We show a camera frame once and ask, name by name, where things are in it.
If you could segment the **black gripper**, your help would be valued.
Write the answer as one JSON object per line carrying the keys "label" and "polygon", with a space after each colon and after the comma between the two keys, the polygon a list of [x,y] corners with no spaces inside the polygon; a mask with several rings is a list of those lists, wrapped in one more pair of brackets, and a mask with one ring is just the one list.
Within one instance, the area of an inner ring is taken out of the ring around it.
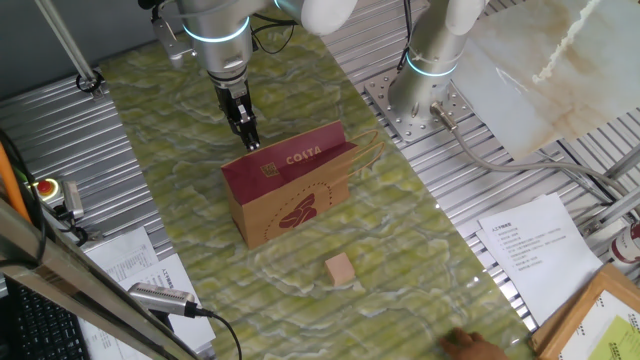
{"label": "black gripper", "polygon": [[252,113],[252,104],[247,80],[236,83],[215,83],[216,95],[221,110],[248,151],[260,147],[256,118]]}

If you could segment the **person's bare hand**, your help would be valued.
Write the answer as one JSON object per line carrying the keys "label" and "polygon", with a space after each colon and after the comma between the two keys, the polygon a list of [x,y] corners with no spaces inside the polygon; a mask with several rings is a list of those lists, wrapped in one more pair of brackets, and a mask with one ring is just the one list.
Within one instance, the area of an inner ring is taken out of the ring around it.
{"label": "person's bare hand", "polygon": [[468,333],[459,327],[441,338],[439,344],[453,360],[508,360],[500,347],[486,341],[480,333]]}

